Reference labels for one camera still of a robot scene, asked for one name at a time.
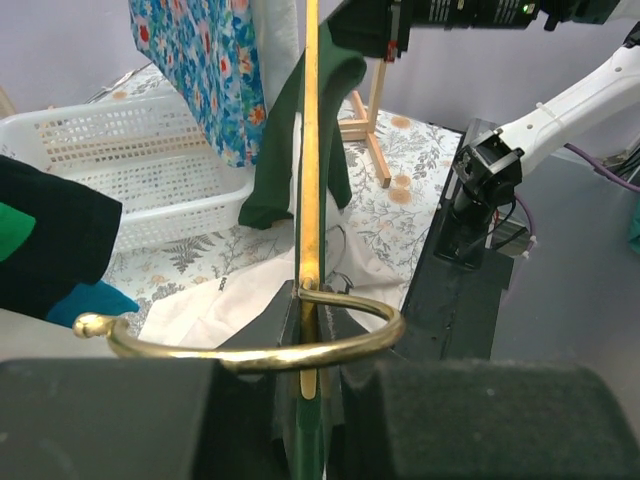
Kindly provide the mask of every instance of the blue floral cloth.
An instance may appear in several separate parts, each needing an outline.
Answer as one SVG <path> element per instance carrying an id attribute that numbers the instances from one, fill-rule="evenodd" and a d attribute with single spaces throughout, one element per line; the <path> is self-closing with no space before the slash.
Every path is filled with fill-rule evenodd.
<path id="1" fill-rule="evenodd" d="M 184 97 L 215 151 L 255 164 L 266 110 L 249 0 L 129 0 L 138 50 Z"/>

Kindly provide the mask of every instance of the floral tablecloth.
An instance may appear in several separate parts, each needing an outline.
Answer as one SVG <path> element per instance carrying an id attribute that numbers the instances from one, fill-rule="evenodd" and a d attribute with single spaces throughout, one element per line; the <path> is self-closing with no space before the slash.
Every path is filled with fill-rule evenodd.
<path id="1" fill-rule="evenodd" d="M 100 101 L 176 94 L 152 65 Z M 340 118 L 354 118 L 343 104 Z M 352 227 L 387 265 L 409 281 L 438 204 L 460 135 L 445 128 L 381 111 L 377 136 L 393 179 L 383 189 L 364 143 L 345 144 L 353 200 Z M 157 248 L 114 256 L 105 281 L 134 298 L 130 315 L 139 333 L 153 302 L 233 270 L 271 258 L 293 245 L 291 221 L 267 231 L 246 227 L 211 232 Z"/>

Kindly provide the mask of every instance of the wall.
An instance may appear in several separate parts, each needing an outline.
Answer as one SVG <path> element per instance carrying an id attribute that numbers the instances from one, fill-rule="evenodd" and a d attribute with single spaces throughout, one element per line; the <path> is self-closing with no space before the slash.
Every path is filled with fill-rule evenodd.
<path id="1" fill-rule="evenodd" d="M 339 3 L 320 2 L 321 16 Z M 298 0 L 301 35 L 304 4 Z M 382 107 L 458 130 L 473 117 L 507 123 L 597 68 L 634 23 L 564 24 L 550 33 L 539 18 L 526 31 L 413 30 L 409 52 L 387 69 Z M 360 88 L 365 99 L 369 88 L 370 73 Z M 594 154 L 615 153 L 640 132 L 639 118 L 636 106 L 575 142 Z"/>
<path id="2" fill-rule="evenodd" d="M 146 62 L 127 0 L 5 0 L 0 85 L 19 112 L 82 103 Z"/>

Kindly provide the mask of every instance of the white plastic basket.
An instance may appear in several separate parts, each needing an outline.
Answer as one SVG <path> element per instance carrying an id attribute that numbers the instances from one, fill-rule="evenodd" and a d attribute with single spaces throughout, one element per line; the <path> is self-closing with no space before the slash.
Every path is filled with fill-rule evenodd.
<path id="1" fill-rule="evenodd" d="M 14 115 L 0 153 L 123 204 L 115 250 L 231 228 L 253 190 L 206 142 L 178 95 Z"/>

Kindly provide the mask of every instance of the green cloth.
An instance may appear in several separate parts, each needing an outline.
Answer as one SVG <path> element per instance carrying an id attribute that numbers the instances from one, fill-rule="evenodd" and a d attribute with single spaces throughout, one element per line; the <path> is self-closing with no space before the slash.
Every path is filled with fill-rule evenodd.
<path id="1" fill-rule="evenodd" d="M 338 208 L 351 201 L 347 162 L 338 125 L 338 112 L 344 98 L 362 82 L 367 65 L 364 57 L 334 45 L 326 23 L 318 31 L 318 93 L 320 143 L 320 268 L 324 280 L 324 225 L 326 190 Z M 238 222 L 267 229 L 277 221 L 291 218 L 289 184 L 293 151 L 293 125 L 304 106 L 304 55 L 287 79 L 273 109 L 269 112 L 258 155 L 253 193 L 242 205 Z M 296 226 L 296 239 L 299 238 Z M 299 264 L 296 248 L 296 267 Z"/>
<path id="2" fill-rule="evenodd" d="M 22 245 L 36 225 L 36 219 L 9 205 L 0 203 L 0 262 Z"/>
<path id="3" fill-rule="evenodd" d="M 629 245 L 631 245 L 634 252 L 640 253 L 640 203 L 638 203 L 633 218 L 631 219 Z"/>

